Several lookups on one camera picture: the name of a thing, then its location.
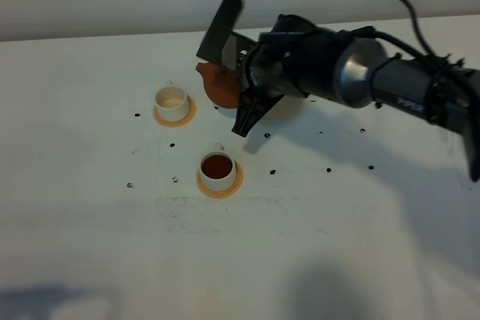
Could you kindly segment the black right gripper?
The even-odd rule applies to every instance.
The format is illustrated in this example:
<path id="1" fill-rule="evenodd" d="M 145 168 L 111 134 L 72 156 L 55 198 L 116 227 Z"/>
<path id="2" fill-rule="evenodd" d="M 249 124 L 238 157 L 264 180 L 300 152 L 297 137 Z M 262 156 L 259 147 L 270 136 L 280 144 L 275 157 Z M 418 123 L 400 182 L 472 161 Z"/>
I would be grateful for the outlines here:
<path id="1" fill-rule="evenodd" d="M 246 137 L 284 95 L 335 101 L 335 66 L 348 46 L 348 31 L 281 14 L 271 31 L 259 36 L 244 63 L 245 81 L 232 132 Z"/>

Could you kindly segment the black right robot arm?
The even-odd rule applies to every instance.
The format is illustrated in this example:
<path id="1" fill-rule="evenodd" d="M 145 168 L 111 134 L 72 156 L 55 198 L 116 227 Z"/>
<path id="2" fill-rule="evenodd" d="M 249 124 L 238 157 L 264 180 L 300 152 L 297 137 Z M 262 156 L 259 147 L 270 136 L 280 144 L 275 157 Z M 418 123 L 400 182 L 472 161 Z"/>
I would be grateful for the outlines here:
<path id="1" fill-rule="evenodd" d="M 233 132 L 246 136 L 283 97 L 321 97 L 359 109 L 388 105 L 459 134 L 479 179 L 479 72 L 423 55 L 368 26 L 320 28 L 281 15 L 244 59 Z"/>

